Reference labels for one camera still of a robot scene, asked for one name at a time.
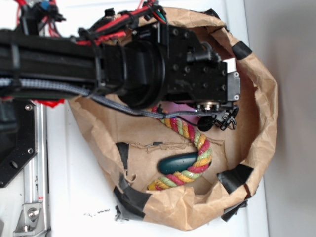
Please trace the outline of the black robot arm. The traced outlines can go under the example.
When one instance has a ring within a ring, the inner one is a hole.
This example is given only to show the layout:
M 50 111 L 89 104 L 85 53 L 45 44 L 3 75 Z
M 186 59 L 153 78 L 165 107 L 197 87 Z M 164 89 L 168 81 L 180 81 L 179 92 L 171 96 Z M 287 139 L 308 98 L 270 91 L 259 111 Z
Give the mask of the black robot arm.
M 168 24 L 140 27 L 124 46 L 0 34 L 1 98 L 81 95 L 133 116 L 197 116 L 201 131 L 236 127 L 240 77 L 229 66 L 193 31 Z

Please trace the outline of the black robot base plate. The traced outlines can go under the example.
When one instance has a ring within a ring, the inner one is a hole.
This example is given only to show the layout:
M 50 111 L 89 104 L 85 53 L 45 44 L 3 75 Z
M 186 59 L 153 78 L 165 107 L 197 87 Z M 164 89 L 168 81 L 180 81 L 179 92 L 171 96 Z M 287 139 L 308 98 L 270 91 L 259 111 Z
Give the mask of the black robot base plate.
M 7 187 L 36 153 L 36 105 L 30 100 L 1 101 L 0 187 Z

